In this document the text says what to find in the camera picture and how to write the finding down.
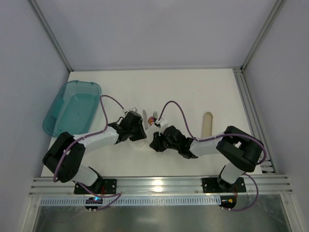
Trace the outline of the silver table knife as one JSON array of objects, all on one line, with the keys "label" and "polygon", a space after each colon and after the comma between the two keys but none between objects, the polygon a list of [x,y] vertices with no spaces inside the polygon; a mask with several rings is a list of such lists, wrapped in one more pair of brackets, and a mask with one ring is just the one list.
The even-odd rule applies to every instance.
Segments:
[{"label": "silver table knife", "polygon": [[147,130],[149,128],[149,123],[148,123],[148,116],[145,110],[142,111],[142,116],[145,130]]}]

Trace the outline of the iridescent pink spoon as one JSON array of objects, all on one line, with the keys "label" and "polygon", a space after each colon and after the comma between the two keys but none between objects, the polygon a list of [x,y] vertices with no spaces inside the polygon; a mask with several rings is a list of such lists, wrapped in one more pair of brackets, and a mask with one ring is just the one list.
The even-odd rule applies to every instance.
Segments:
[{"label": "iridescent pink spoon", "polygon": [[150,125],[154,124],[154,123],[155,123],[155,119],[154,119],[152,116],[149,117],[149,118],[148,118],[148,123],[149,123]]}]

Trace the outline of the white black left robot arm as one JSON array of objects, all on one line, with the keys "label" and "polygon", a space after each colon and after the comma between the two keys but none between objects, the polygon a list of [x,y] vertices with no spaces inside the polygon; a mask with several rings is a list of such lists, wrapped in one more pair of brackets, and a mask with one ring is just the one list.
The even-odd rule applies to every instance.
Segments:
[{"label": "white black left robot arm", "polygon": [[84,155],[104,146],[145,138],[141,115],[128,111],[120,123],[110,123],[103,131],[80,135],[61,133],[42,162],[54,174],[54,181],[75,182],[76,194],[79,190],[102,194],[106,187],[104,179],[93,168],[81,164]]}]

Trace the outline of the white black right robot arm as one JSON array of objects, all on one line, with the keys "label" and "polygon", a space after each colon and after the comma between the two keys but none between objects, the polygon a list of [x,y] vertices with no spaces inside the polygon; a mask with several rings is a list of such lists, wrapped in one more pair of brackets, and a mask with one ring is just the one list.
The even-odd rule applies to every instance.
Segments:
[{"label": "white black right robot arm", "polygon": [[233,191],[237,179],[245,173],[252,173],[267,156],[261,141],[234,126],[228,126],[222,134],[204,139],[185,137],[174,126],[169,126],[163,132],[154,132],[149,146],[156,152],[176,150],[185,159],[222,154],[229,160],[217,177],[218,186],[224,192]]}]

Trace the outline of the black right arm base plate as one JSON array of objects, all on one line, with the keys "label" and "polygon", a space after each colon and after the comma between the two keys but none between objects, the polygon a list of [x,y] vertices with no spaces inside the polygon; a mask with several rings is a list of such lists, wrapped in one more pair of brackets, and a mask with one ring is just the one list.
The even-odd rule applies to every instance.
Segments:
[{"label": "black right arm base plate", "polygon": [[217,177],[205,177],[201,179],[204,193],[245,193],[244,179],[239,177],[234,184],[229,184]]}]

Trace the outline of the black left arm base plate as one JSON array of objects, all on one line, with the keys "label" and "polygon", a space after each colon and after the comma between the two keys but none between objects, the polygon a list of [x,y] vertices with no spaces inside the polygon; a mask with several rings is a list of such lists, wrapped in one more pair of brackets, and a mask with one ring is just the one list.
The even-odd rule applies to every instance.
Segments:
[{"label": "black left arm base plate", "polygon": [[79,182],[75,183],[74,194],[91,194],[105,195],[105,194],[115,194],[117,187],[116,179],[106,179],[99,177],[92,185],[87,186],[86,184],[81,184]]}]

